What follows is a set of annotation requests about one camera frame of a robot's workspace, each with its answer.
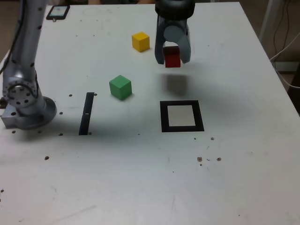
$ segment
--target red cube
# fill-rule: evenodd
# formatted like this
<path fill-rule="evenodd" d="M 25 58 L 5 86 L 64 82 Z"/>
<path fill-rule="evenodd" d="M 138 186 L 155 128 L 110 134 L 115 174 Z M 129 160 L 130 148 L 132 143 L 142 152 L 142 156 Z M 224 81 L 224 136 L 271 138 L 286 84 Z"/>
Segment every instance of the red cube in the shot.
<path fill-rule="evenodd" d="M 180 67 L 180 50 L 178 46 L 164 47 L 165 67 L 179 68 Z"/>

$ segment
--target phone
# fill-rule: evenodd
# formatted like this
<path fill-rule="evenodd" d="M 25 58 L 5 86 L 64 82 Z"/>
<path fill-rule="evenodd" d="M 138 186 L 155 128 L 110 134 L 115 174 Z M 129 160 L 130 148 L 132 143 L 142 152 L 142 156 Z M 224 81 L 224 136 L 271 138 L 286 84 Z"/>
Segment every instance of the phone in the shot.
<path fill-rule="evenodd" d="M 64 20 L 68 14 L 70 6 L 52 6 L 50 12 L 48 13 L 47 20 Z"/>

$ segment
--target cable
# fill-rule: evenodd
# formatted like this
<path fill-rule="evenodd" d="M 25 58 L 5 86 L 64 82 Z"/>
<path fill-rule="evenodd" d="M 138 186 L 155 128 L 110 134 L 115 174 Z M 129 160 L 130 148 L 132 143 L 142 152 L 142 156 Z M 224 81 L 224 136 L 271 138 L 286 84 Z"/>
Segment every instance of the cable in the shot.
<path fill-rule="evenodd" d="M 277 26 L 277 28 L 276 28 L 276 30 L 275 30 L 275 32 L 274 32 L 274 36 L 273 36 L 273 45 L 274 45 L 274 48 L 275 48 L 275 55 L 277 54 L 277 48 L 276 48 L 276 44 L 275 44 L 275 38 L 276 38 L 276 34 L 277 34 L 278 30 L 279 30 L 279 27 L 280 27 L 280 25 L 281 25 L 281 23 L 282 23 L 282 21 L 283 21 L 283 18 L 284 18 L 284 16 L 285 16 L 285 4 L 286 4 L 286 1 L 284 2 L 283 6 L 282 6 L 282 14 L 281 14 L 281 18 L 280 18 L 280 21 L 279 21 L 279 23 L 278 23 L 278 26 Z M 274 62 L 273 62 L 273 67 L 274 67 L 274 68 L 276 68 L 275 61 L 276 61 L 276 59 L 275 59 Z"/>
<path fill-rule="evenodd" d="M 289 15 L 289 6 L 290 6 L 291 0 L 288 1 L 287 5 L 286 5 L 286 16 L 287 16 L 287 31 L 286 31 L 286 35 L 285 35 L 285 41 L 283 44 L 282 49 L 285 48 L 285 44 L 286 44 L 286 40 L 287 40 L 287 36 L 289 34 L 290 31 L 290 15 Z"/>
<path fill-rule="evenodd" d="M 276 54 L 276 55 L 274 55 L 272 58 L 270 58 L 270 61 L 272 60 L 272 59 L 274 59 L 276 56 L 278 56 L 278 55 L 280 55 L 283 51 L 285 51 L 289 46 L 291 46 L 291 44 L 299 37 L 299 35 L 300 35 L 300 32 L 296 35 L 296 37 L 290 42 L 290 44 L 287 46 L 287 47 L 285 47 L 282 51 L 280 51 L 278 54 Z"/>
<path fill-rule="evenodd" d="M 286 45 L 286 40 L 290 31 L 290 15 L 289 15 L 289 5 L 291 3 L 291 0 L 288 0 L 287 5 L 286 5 L 286 15 L 287 15 L 287 30 L 286 30 L 286 34 L 285 34 L 285 41 L 283 43 L 283 47 L 282 50 L 285 48 Z M 275 65 L 276 68 L 276 61 L 278 59 L 278 57 L 280 56 L 280 54 L 278 54 L 278 56 L 274 59 L 273 64 Z"/>
<path fill-rule="evenodd" d="M 296 86 L 293 86 L 293 85 L 289 84 L 288 81 L 286 81 L 286 79 L 278 72 L 278 70 L 276 70 L 275 68 L 274 68 L 274 70 L 275 70 L 276 73 L 281 77 L 281 79 L 282 79 L 287 85 L 289 85 L 291 88 L 300 89 L 300 87 L 296 87 Z"/>
<path fill-rule="evenodd" d="M 26 0 L 22 0 L 22 3 L 21 3 L 21 4 L 22 4 L 22 12 L 21 12 L 22 14 L 21 14 L 20 25 L 19 25 L 19 28 L 18 28 L 17 33 L 15 34 L 15 38 L 14 38 L 14 41 L 13 41 L 11 47 L 10 47 L 8 56 L 7 56 L 7 58 L 6 58 L 5 61 L 4 61 L 4 65 L 3 65 L 2 69 L 0 70 L 0 75 L 1 75 L 2 72 L 5 70 L 5 68 L 8 66 L 9 58 L 10 58 L 10 56 L 11 56 L 13 50 L 14 50 L 15 44 L 16 44 L 16 42 L 17 42 L 17 40 L 18 40 L 18 37 L 19 37 L 20 32 L 21 32 L 21 28 L 22 28 L 22 26 L 23 26 L 24 16 L 25 16 L 25 4 L 26 4 Z"/>

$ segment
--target table surface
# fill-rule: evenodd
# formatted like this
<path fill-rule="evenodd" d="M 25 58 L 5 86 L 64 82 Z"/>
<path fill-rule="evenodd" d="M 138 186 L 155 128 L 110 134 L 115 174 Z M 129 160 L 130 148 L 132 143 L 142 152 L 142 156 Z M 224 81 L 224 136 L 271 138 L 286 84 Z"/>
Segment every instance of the table surface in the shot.
<path fill-rule="evenodd" d="M 72 6 L 44 21 L 35 64 L 58 113 L 15 134 L 0 123 L 1 224 L 300 223 L 300 119 L 240 4 L 196 4 L 181 68 L 156 63 L 156 18 L 154 5 Z M 133 86 L 123 102 L 109 90 L 118 75 Z M 92 135 L 78 136 L 87 92 Z M 205 131 L 162 133 L 164 100 L 198 100 Z"/>

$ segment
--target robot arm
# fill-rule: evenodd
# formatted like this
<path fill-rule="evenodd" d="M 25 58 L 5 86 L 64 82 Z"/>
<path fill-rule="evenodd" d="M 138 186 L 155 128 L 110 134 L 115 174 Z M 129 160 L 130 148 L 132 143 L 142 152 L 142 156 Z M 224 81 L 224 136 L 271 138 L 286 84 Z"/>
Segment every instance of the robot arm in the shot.
<path fill-rule="evenodd" d="M 50 122 L 55 103 L 43 97 L 34 62 L 47 0 L 22 0 L 15 40 L 4 63 L 2 115 L 7 128 L 31 129 Z"/>

